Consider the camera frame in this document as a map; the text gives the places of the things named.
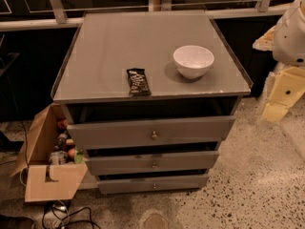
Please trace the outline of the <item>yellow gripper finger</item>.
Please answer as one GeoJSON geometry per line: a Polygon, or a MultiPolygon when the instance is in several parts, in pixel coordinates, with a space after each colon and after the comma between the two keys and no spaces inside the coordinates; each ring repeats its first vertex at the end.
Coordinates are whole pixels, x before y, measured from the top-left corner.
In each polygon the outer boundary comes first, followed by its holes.
{"type": "Polygon", "coordinates": [[[259,51],[272,51],[274,47],[275,27],[269,28],[262,36],[253,43],[253,48],[259,51]]]}
{"type": "Polygon", "coordinates": [[[294,104],[305,94],[305,70],[289,67],[274,77],[274,85],[268,96],[262,118],[279,122],[294,104]]]}

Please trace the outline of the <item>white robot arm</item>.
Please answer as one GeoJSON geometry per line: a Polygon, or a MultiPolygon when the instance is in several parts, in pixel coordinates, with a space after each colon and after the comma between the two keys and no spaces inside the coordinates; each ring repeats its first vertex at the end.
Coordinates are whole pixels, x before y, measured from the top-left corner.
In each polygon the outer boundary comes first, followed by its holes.
{"type": "Polygon", "coordinates": [[[294,0],[277,21],[253,43],[259,51],[271,51],[283,68],[274,75],[262,118],[280,121],[305,94],[305,0],[294,0]]]}

